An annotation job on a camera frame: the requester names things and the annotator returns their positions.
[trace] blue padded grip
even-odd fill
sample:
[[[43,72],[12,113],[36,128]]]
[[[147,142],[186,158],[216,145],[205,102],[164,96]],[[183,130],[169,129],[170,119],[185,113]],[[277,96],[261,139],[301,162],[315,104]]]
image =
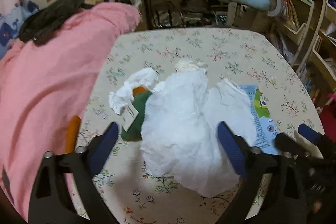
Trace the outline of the blue padded grip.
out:
[[[102,135],[98,147],[88,159],[89,169],[92,176],[98,175],[107,161],[116,141],[118,139],[119,128],[112,122]]]
[[[224,122],[221,122],[218,125],[217,135],[219,142],[223,146],[236,174],[246,177],[247,171],[245,167],[245,155],[241,152],[239,145],[236,143],[233,135],[231,134],[231,130]]]
[[[297,131],[301,136],[305,137],[314,145],[317,145],[321,141],[322,135],[317,133],[315,130],[311,129],[304,123],[299,125]]]

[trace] white cloth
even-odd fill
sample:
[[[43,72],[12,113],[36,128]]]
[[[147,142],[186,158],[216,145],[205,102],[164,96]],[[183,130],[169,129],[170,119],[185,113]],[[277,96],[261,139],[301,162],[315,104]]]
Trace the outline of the white cloth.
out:
[[[324,62],[327,64],[329,69],[336,75],[336,64],[332,57],[324,59]]]
[[[114,110],[115,113],[120,115],[121,109],[134,100],[134,88],[143,86],[148,90],[151,90],[151,86],[157,82],[157,80],[158,76],[155,70],[151,68],[137,71],[125,80],[124,85],[118,89],[117,92],[110,92],[110,107]]]
[[[177,72],[205,70],[207,67],[208,65],[203,62],[197,62],[190,59],[181,59],[175,65],[175,69]]]
[[[174,176],[204,197],[234,187],[239,176],[217,139],[217,125],[256,141],[247,94],[228,80],[208,90],[205,70],[172,74],[146,102],[142,156],[152,175]]]

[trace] red object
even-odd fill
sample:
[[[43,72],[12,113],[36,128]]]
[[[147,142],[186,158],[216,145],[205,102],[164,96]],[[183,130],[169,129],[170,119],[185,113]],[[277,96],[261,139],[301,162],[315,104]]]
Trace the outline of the red object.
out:
[[[329,106],[324,106],[320,114],[320,120],[323,125],[324,133],[331,140],[336,142],[336,96],[330,94],[329,97],[333,98],[334,102]]]

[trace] desk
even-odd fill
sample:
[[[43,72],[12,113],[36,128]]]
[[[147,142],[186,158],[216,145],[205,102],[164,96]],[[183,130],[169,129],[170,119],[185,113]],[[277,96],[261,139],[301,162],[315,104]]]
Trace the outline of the desk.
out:
[[[77,146],[87,145],[121,117],[109,107],[132,73],[151,67],[159,80],[175,72],[181,58],[208,64],[209,86],[227,77],[237,84],[258,85],[278,131],[292,134],[301,123],[323,133],[320,119],[305,88],[277,50],[258,33],[223,28],[187,28],[136,32],[118,38],[93,89]],[[173,178],[152,177],[140,155],[139,142],[117,141],[102,173],[93,181],[120,223],[213,224],[235,196],[238,186],[215,198],[203,198]],[[250,216],[256,214],[267,190],[262,182]],[[85,216],[76,191],[75,208]]]

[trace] orange object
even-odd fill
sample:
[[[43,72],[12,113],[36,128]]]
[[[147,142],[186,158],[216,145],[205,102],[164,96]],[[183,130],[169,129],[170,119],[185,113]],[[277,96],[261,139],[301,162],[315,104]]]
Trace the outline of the orange object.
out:
[[[146,88],[144,88],[143,86],[139,86],[133,90],[133,97],[135,97],[139,93],[145,93],[146,91]]]
[[[78,116],[73,116],[67,129],[65,153],[72,153],[75,150],[81,119]]]

